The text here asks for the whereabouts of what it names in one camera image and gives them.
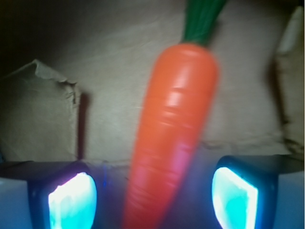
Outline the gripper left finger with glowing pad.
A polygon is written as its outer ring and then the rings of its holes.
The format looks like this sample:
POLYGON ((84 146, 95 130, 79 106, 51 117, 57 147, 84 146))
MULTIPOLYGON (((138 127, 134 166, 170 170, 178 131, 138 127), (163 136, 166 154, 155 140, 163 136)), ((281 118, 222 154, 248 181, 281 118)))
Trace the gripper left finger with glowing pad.
POLYGON ((90 229, 96 208, 97 187, 84 162, 0 165, 2 229, 90 229))

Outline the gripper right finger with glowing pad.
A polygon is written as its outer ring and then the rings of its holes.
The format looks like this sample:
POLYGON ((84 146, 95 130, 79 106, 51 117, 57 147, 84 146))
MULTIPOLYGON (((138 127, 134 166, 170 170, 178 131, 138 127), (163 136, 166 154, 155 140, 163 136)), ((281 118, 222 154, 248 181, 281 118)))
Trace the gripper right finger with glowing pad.
POLYGON ((212 179, 223 229, 303 229, 304 155, 223 156, 212 179))

